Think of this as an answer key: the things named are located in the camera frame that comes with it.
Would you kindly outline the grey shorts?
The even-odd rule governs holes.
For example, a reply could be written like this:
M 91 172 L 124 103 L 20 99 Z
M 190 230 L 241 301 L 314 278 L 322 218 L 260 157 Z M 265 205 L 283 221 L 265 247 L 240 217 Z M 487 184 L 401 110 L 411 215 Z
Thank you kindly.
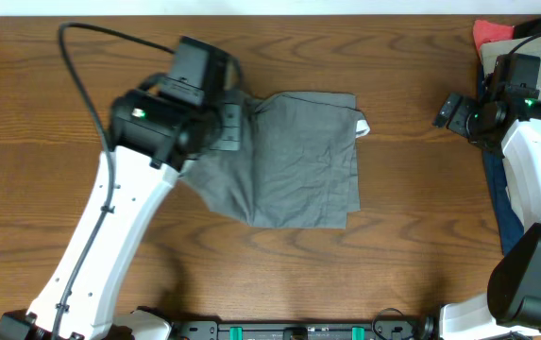
M 260 228 L 342 229 L 360 210 L 356 141 L 370 131 L 352 93 L 244 97 L 237 151 L 208 151 L 181 179 L 214 213 Z

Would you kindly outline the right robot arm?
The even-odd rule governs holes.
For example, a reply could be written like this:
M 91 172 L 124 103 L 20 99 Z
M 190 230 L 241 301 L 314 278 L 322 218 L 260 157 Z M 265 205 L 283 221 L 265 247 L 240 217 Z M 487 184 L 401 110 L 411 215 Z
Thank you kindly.
M 509 207 L 523 234 L 493 270 L 486 293 L 440 310 L 440 339 L 541 335 L 541 101 L 502 94 L 479 102 L 451 93 L 435 125 L 501 157 Z

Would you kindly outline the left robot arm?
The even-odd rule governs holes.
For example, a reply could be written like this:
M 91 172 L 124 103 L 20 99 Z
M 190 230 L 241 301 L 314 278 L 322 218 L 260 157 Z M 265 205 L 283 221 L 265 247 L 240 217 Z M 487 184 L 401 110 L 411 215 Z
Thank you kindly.
M 193 106 L 132 90 L 111 106 L 110 152 L 54 275 L 24 310 L 0 319 L 0 339 L 167 339 L 173 324 L 153 308 L 118 316 L 127 270 L 183 166 L 201 151 L 237 150 L 245 95 L 224 90 Z

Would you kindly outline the red cloth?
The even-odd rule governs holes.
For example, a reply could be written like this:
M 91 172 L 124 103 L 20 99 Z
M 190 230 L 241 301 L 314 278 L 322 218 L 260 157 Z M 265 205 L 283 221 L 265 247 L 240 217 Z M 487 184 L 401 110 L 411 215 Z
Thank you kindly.
M 476 20 L 472 27 L 472 37 L 478 54 L 485 43 L 509 41 L 514 37 L 515 28 L 512 25 L 500 25 L 486 20 Z

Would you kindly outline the navy blue cloth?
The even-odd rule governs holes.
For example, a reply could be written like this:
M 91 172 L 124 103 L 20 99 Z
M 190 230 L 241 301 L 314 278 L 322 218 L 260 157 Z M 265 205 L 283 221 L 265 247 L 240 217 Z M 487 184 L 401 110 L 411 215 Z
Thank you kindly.
M 511 207 L 503 159 L 483 151 L 482 164 L 498 224 L 501 251 L 507 255 L 523 236 L 524 227 Z

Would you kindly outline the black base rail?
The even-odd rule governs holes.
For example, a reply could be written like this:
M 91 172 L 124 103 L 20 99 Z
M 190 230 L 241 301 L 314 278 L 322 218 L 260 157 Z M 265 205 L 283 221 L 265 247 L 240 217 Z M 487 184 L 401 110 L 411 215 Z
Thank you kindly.
M 365 322 L 216 322 L 179 321 L 170 340 L 429 340 L 438 337 L 432 315 L 413 317 L 396 309 Z

